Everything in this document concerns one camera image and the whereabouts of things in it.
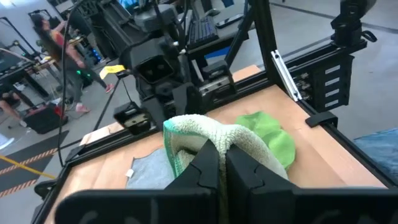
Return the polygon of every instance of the wooden table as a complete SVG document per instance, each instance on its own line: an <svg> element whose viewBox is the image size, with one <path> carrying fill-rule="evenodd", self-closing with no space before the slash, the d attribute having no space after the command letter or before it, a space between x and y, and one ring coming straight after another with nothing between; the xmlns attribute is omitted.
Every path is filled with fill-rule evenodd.
<svg viewBox="0 0 398 224"><path fill-rule="evenodd" d="M257 72L259 69L256 66L244 68L234 73L234 80L241 80ZM296 158L288 171L289 179L294 184L304 188L383 187L370 171L321 126L308 127L305 119L309 115L277 86L210 111L208 116L224 124L233 124L237 116L260 110L278 119L282 128L295 141ZM88 144L120 130L122 127L118 123L111 124L87 134L81 144ZM127 182L125 174L131 167L132 158L148 156L162 147L162 133L157 133L73 167L55 205L67 195L83 189L124 189ZM53 210L46 223L53 223Z"/></svg>

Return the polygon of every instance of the metal bracket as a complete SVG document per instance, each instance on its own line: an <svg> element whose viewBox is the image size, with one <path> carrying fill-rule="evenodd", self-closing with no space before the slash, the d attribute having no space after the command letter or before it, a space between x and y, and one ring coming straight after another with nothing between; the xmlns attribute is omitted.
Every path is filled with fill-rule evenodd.
<svg viewBox="0 0 398 224"><path fill-rule="evenodd" d="M292 76L290 75L289 70L287 69L285 62L283 61L282 57L278 50L274 50L271 52L272 61L275 64L275 67L285 85L286 91L295 102L298 100L302 100L301 94L297 89L296 84L293 81Z"/></svg>
<svg viewBox="0 0 398 224"><path fill-rule="evenodd" d="M332 124L337 128L338 118L330 111L325 111L322 113L317 113L305 120L306 124L311 128L314 128L321 124Z"/></svg>
<svg viewBox="0 0 398 224"><path fill-rule="evenodd" d="M47 194L50 193L52 187L57 184L58 179L41 181L34 187L35 193L45 200Z"/></svg>

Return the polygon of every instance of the yellow tag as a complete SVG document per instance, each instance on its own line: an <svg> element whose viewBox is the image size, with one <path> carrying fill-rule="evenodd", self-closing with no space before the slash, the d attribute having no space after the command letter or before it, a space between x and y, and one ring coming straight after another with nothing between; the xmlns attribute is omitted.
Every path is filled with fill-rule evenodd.
<svg viewBox="0 0 398 224"><path fill-rule="evenodd" d="M99 76L104 79L109 73L118 73L125 70L123 65L105 66L100 72Z"/></svg>

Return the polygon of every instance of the aluminum frame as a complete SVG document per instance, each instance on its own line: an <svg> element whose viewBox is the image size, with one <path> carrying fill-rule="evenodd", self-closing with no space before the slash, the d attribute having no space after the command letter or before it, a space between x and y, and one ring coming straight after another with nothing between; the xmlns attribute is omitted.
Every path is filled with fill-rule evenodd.
<svg viewBox="0 0 398 224"><path fill-rule="evenodd" d="M266 65L267 71L259 72L255 75L247 77L236 83L237 94L229 95L226 98L219 99L209 108L213 110L226 105L232 101L238 100L257 91L270 87L274 84L278 85L285 91L282 79L277 73L277 69L272 61L271 52L277 50L274 29L272 26L271 12L269 10L268 0L253 0L255 5L254 21L256 23L257 36L260 43L262 59ZM366 47L366 41L363 41L361 45L355 46L352 49L340 49L332 44L328 44L324 47L320 47L312 52L309 52L301 57L290 60L286 63L287 68L295 67L292 74L297 74L297 70L303 70L305 68L315 66L319 62L318 58L324 55L333 54L350 54L357 50ZM317 114L317 112L303 100L296 102L308 115ZM347 139L342 133L340 133L333 125L323 124L322 127L336 139L350 154L352 154L363 166L365 166L376 178L378 178L386 187L395 188L398 186L398 181L391 177L387 172L382 170L372 159L370 159L364 152L354 145L349 139ZM58 179L54 182L54 186L45 196L44 203L40 208L37 216L33 220L33 224L41 224L47 219L47 215L51 211L58 194L62 190L62 187L74 166L82 164L90 159L96 158L107 154L120 147L139 141L140 139L146 138L152 134L157 133L158 130L151 129L138 136L131 136L128 130L122 130L114 133L110 136L97 140L93 143L87 144L83 147L75 149L75 154L80 156L76 158L70 157L65 167L61 170Z"/></svg>

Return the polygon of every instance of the white towel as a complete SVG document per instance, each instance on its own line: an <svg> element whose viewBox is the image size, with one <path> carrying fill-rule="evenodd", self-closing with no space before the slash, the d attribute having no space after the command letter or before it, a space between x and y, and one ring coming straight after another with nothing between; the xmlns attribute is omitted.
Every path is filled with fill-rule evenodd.
<svg viewBox="0 0 398 224"><path fill-rule="evenodd" d="M221 216L225 216L226 166L225 154L232 144L248 153L262 165L287 179L282 164L268 149L262 139L248 128L237 124L221 124L203 115L176 116L164 122L164 143L176 177L193 160L201 147L210 140L220 154Z"/></svg>

